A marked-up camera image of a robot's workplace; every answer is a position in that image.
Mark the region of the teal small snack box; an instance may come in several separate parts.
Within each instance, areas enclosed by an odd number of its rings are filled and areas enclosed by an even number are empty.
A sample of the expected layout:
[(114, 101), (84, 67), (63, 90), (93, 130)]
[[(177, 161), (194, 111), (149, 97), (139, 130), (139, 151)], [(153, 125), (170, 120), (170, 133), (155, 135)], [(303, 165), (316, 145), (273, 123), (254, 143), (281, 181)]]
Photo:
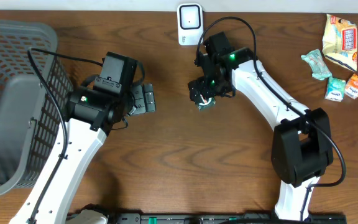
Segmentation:
[(345, 80), (329, 77), (324, 98), (326, 100), (341, 102), (344, 99), (345, 85)]

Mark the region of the dark green round-label packet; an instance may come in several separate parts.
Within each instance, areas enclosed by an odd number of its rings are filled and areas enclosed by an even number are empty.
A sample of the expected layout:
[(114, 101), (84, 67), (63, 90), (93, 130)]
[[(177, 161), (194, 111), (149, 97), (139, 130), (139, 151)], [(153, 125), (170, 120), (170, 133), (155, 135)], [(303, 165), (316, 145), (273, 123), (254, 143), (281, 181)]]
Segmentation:
[(216, 100), (214, 98), (209, 98), (206, 103), (200, 103), (198, 104), (198, 109), (200, 111), (206, 110), (216, 104)]

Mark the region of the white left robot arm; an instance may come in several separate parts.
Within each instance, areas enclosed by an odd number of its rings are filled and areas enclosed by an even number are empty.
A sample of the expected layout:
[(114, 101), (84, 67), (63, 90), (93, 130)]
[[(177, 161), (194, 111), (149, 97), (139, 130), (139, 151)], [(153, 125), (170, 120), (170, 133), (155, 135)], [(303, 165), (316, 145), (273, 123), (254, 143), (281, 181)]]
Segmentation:
[(155, 111), (152, 84), (120, 98), (80, 86), (69, 94), (67, 120), (27, 200), (11, 223), (68, 223), (68, 211), (92, 158), (125, 115)]

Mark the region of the yellow snack bag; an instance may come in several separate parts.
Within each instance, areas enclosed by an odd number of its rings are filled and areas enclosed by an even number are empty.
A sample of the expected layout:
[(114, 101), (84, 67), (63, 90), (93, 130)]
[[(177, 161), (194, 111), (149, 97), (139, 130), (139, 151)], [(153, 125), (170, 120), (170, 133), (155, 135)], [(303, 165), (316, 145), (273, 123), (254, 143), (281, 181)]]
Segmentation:
[(358, 30), (355, 23), (326, 14), (322, 38), (323, 55), (350, 71), (357, 71)]

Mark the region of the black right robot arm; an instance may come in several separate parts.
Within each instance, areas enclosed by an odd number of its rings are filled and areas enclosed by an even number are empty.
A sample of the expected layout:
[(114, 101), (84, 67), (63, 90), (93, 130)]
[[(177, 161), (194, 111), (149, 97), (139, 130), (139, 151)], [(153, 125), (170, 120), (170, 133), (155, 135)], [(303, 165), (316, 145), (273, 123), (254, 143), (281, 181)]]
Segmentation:
[(274, 212), (283, 220), (306, 221), (313, 189), (333, 163), (329, 118), (291, 97), (248, 48), (197, 52), (203, 76), (189, 82), (190, 99), (206, 106), (216, 96), (238, 91), (258, 109), (273, 131), (271, 161), (281, 180)]

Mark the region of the orange small snack box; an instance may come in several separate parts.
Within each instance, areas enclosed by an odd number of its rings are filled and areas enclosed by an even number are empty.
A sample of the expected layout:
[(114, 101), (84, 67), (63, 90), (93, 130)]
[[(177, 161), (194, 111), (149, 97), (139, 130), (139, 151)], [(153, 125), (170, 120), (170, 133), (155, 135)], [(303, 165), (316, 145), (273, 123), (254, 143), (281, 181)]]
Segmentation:
[(348, 79), (345, 85), (345, 94), (352, 99), (358, 98), (358, 75), (355, 73)]

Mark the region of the teal snack packet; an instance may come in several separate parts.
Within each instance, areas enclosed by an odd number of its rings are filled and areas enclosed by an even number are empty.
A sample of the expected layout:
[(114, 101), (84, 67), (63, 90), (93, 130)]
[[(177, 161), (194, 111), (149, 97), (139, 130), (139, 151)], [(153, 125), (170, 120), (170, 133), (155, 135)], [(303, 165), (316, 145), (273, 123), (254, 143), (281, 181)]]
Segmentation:
[(313, 78), (325, 80), (326, 78), (332, 77), (332, 73), (326, 66), (319, 49), (312, 50), (306, 55), (301, 55), (301, 59), (310, 66)]

